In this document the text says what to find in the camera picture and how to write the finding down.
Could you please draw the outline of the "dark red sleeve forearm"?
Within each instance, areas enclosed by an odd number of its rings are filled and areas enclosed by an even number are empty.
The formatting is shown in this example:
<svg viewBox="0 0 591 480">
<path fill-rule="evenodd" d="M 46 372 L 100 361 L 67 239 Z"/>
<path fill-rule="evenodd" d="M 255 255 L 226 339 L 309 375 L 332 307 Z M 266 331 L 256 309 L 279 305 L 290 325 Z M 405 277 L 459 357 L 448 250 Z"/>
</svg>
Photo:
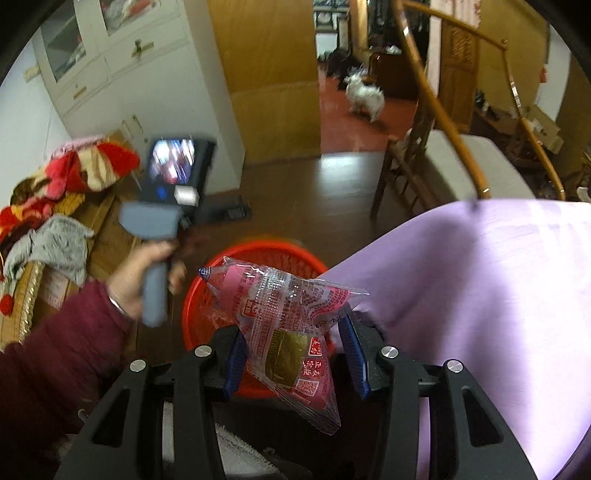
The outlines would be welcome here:
<svg viewBox="0 0 591 480">
<path fill-rule="evenodd" d="M 1 353 L 1 476 L 50 479 L 59 445 L 81 428 L 122 363 L 131 321 L 88 283 L 22 343 Z"/>
</svg>

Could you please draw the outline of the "person's left hand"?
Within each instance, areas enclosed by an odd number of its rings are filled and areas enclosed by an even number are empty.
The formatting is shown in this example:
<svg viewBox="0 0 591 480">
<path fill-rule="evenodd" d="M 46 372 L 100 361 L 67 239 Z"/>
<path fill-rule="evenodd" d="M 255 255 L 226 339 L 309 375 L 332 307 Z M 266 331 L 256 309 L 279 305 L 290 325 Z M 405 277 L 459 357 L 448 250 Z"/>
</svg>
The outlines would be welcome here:
<svg viewBox="0 0 591 480">
<path fill-rule="evenodd" d="M 173 257 L 178 247 L 178 241 L 160 241 L 146 242 L 133 249 L 105 283 L 109 299 L 129 318 L 139 321 L 142 315 L 142 285 L 146 272 L 153 264 L 166 262 Z"/>
</svg>

